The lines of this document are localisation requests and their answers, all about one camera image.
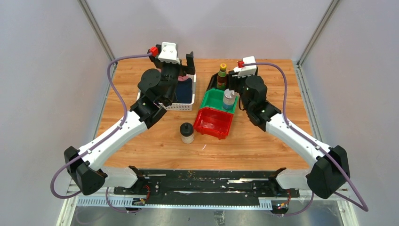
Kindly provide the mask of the yellow cap sauce bottle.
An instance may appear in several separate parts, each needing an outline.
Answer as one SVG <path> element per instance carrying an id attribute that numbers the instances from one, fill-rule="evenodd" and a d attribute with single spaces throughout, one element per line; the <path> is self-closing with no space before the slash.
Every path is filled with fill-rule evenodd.
<path id="1" fill-rule="evenodd" d="M 226 69 L 227 69 L 227 64 L 226 63 L 221 63 L 219 72 L 217 75 L 217 82 L 216 82 L 216 87 L 218 89 L 226 90 L 226 83 L 227 83 L 227 74 L 226 74 Z"/>

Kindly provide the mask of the silver lid jar back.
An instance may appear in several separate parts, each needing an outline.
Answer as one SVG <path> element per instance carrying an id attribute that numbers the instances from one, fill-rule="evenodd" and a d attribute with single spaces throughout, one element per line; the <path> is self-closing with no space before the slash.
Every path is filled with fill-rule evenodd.
<path id="1" fill-rule="evenodd" d="M 236 95 L 233 90 L 226 89 L 223 93 L 222 108 L 226 111 L 233 112 L 236 101 Z"/>

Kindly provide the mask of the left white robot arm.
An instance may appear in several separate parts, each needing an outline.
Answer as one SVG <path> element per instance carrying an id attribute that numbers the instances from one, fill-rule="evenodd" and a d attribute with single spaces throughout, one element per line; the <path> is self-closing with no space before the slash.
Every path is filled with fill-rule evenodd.
<path id="1" fill-rule="evenodd" d="M 194 53 L 186 55 L 186 64 L 178 57 L 177 45 L 163 42 L 148 49 L 146 57 L 154 68 L 146 70 L 138 83 L 141 97 L 130 107 L 123 104 L 120 120 L 89 143 L 64 151 L 65 165 L 79 188 L 79 193 L 91 195 L 103 187 L 124 187 L 140 194 L 144 181 L 132 167 L 106 167 L 105 162 L 123 145 L 155 125 L 167 112 L 176 97 L 179 77 L 194 75 Z"/>

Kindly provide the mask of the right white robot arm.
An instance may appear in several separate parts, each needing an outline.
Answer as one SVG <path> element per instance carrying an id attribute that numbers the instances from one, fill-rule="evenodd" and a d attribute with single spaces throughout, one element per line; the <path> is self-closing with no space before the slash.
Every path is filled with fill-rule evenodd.
<path id="1" fill-rule="evenodd" d="M 272 195 L 282 196 L 289 188 L 308 188 L 318 197 L 327 199 L 346 183 L 350 177 L 346 150 L 317 140 L 285 119 L 282 111 L 266 100 L 267 87 L 260 76 L 239 77 L 237 72 L 229 71 L 228 85 L 239 94 L 251 123 L 283 141 L 310 167 L 305 173 L 278 170 L 268 184 Z"/>

